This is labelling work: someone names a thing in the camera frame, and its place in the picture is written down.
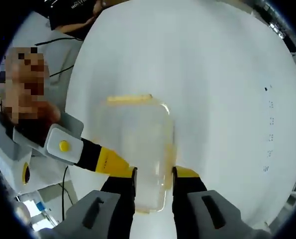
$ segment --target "white tabletop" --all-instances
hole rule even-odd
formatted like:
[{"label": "white tabletop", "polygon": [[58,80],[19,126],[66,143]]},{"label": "white tabletop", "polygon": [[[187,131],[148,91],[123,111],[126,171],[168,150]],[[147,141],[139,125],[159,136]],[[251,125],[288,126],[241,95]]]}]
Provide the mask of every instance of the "white tabletop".
[{"label": "white tabletop", "polygon": [[[66,111],[93,139],[99,102],[141,94],[170,108],[178,165],[199,173],[250,226],[271,223],[296,180],[296,66],[274,32],[211,0],[105,10],[77,57]],[[78,197],[106,179],[78,168],[71,177]],[[164,211],[136,215],[131,238],[175,238],[171,202],[169,194]]]}]

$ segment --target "person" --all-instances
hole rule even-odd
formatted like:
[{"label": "person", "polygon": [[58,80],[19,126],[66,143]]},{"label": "person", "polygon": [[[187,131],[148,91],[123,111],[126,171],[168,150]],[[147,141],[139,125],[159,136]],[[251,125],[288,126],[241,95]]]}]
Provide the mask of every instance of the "person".
[{"label": "person", "polygon": [[61,116],[59,109],[43,98],[48,78],[48,66],[36,47],[9,51],[5,58],[2,114],[8,125],[40,146],[44,146],[50,126]]},{"label": "person", "polygon": [[51,29],[85,39],[102,9],[101,0],[57,0],[49,15]]}]

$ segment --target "yellow button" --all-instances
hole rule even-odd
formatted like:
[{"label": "yellow button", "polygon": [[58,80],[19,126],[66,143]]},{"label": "yellow button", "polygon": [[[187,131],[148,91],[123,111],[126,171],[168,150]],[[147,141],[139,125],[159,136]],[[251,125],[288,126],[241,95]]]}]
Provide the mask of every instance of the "yellow button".
[{"label": "yellow button", "polygon": [[67,141],[61,141],[59,143],[59,148],[62,152],[67,152],[70,150],[70,144]]}]

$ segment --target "plastic box lid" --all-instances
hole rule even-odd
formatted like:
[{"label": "plastic box lid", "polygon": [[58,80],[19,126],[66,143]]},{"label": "plastic box lid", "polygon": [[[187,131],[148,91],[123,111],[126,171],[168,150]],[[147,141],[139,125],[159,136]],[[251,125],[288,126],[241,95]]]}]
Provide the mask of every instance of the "plastic box lid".
[{"label": "plastic box lid", "polygon": [[108,97],[95,114],[94,142],[138,168],[136,211],[161,211],[175,165],[174,125],[167,106],[151,95]]}]

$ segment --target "white table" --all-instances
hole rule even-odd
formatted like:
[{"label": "white table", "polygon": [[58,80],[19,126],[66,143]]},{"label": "white table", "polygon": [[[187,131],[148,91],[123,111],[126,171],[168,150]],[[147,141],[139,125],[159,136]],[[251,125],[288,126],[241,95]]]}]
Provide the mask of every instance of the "white table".
[{"label": "white table", "polygon": [[[296,66],[283,41],[234,7],[132,0],[105,10],[77,57],[66,111],[92,139],[96,105],[152,94],[175,120],[177,164],[197,171],[250,226],[268,224],[296,179]],[[105,176],[71,168],[78,197]],[[175,238],[164,211],[135,215],[131,238]]]}]

